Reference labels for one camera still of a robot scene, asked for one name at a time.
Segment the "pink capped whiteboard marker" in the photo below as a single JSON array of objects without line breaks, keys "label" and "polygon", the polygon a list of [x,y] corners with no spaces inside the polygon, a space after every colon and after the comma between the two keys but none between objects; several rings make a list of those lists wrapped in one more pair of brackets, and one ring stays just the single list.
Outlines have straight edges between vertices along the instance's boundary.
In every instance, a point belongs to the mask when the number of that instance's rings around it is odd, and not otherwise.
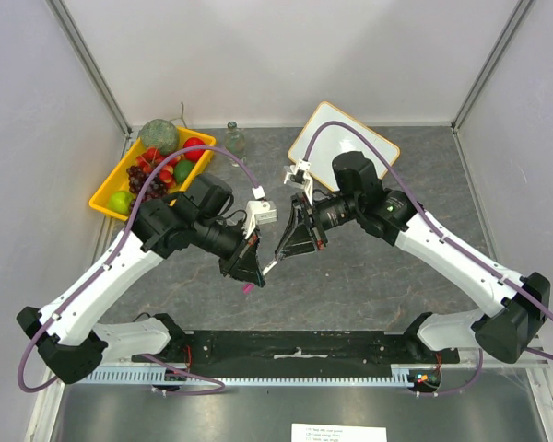
[{"label": "pink capped whiteboard marker", "polygon": [[[278,260],[272,260],[264,267],[264,269],[262,270],[262,275],[266,276],[275,266],[277,266],[277,264],[278,264]],[[242,288],[242,292],[243,294],[249,294],[252,292],[254,288],[255,288],[254,284],[248,283]]]}]

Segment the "wood framed whiteboard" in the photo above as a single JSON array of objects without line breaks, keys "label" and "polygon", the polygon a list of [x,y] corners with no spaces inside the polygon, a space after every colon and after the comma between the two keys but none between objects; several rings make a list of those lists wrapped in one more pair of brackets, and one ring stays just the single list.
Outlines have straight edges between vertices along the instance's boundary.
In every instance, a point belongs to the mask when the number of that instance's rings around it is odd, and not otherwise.
[{"label": "wood framed whiteboard", "polygon": [[[390,165],[393,165],[400,157],[401,151],[397,145],[331,103],[323,101],[317,106],[297,139],[293,142],[288,151],[289,160],[295,163],[299,159],[302,159],[316,130],[325,122],[330,121],[343,122],[357,130]],[[387,173],[386,166],[355,134],[337,125],[328,126],[318,135],[310,154],[309,162],[311,166],[309,173],[315,181],[319,182],[329,191],[337,191],[338,187],[332,170],[332,161],[337,155],[349,151],[359,151],[365,158],[370,159],[380,179]]]}]

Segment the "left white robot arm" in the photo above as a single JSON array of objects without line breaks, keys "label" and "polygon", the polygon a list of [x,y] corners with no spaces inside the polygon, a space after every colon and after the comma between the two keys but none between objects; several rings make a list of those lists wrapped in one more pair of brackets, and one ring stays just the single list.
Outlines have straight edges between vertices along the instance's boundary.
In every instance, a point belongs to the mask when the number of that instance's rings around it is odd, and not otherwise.
[{"label": "left white robot arm", "polygon": [[32,348],[65,384],[87,377],[103,362],[134,355],[176,361],[185,334],[169,315],[122,324],[102,324],[100,318],[133,283],[190,246],[218,257],[222,275],[263,286],[257,219],[271,215],[272,207],[261,194],[255,189],[245,218],[234,225],[224,218],[232,189],[208,173],[198,175],[184,192],[142,203],[111,247],[68,290],[43,308],[18,313]]}]

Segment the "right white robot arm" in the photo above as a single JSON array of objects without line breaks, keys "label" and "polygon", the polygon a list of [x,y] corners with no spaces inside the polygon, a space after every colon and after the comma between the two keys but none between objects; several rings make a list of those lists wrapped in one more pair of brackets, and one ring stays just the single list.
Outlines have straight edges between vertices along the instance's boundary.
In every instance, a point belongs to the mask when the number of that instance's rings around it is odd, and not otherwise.
[{"label": "right white robot arm", "polygon": [[545,323],[550,282],[540,273],[522,276],[494,262],[443,227],[405,192],[384,187],[372,161],[346,152],[332,162],[338,189],[316,200],[309,164],[285,169],[284,182],[300,188],[276,260],[324,250],[326,233],[355,221],[368,235],[422,260],[461,289],[476,309],[454,314],[425,313],[404,339],[406,356],[425,362],[436,351],[480,348],[503,363],[518,361]]}]

